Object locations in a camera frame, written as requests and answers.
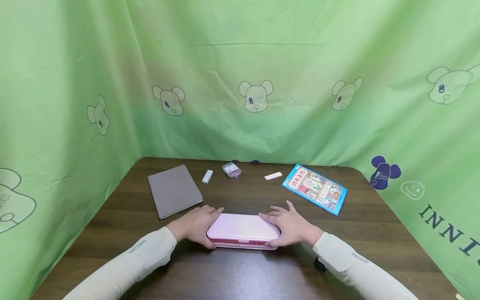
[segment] gray notebook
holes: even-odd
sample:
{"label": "gray notebook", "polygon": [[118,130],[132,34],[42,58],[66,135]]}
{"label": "gray notebook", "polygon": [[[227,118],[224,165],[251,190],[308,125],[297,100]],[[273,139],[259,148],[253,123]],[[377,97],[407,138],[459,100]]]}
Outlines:
{"label": "gray notebook", "polygon": [[185,165],[148,176],[160,220],[203,201]]}

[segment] pink pencil case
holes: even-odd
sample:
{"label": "pink pencil case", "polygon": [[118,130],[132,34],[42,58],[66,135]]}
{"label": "pink pencil case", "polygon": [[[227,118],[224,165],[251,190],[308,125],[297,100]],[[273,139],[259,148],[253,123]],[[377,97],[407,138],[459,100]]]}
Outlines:
{"label": "pink pencil case", "polygon": [[275,250],[265,242],[278,239],[280,230],[256,215],[221,214],[210,225],[207,237],[222,248]]}

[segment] children's book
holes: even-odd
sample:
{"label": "children's book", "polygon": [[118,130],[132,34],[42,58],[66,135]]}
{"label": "children's book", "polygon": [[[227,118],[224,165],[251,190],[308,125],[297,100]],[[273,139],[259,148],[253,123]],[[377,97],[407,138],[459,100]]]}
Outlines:
{"label": "children's book", "polygon": [[340,212],[347,194],[343,186],[298,164],[282,186],[335,216]]}

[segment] beige sleeve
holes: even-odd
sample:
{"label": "beige sleeve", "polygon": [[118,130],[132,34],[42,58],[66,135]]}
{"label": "beige sleeve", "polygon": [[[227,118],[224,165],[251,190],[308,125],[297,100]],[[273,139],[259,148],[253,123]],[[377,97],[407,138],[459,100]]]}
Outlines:
{"label": "beige sleeve", "polygon": [[325,232],[313,250],[330,273],[367,300],[418,300],[390,274],[334,235]]}
{"label": "beige sleeve", "polygon": [[96,270],[63,299],[118,300],[136,282],[166,265],[176,245],[168,228],[151,232]]}

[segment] dark brown table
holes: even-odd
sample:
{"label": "dark brown table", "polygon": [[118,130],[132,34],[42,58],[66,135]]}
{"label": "dark brown table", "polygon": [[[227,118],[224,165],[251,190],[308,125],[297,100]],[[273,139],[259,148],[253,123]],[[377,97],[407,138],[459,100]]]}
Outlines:
{"label": "dark brown table", "polygon": [[[290,200],[308,221],[349,243],[407,286],[419,299],[455,298],[455,289],[364,176],[352,168],[311,169],[348,189],[339,216],[334,216],[281,187],[282,178],[265,175],[293,165],[238,163],[239,178],[229,179],[225,162],[144,158],[90,221],[49,274],[32,299],[61,299],[107,261],[141,236],[168,224],[183,213],[159,221],[147,176],[185,164],[204,203],[225,207],[226,213],[257,214]],[[208,184],[202,177],[214,170]],[[274,252],[221,249],[210,252],[188,240],[180,242],[171,261],[133,286],[122,299],[358,299],[329,272],[313,267],[315,254],[304,244]]]}

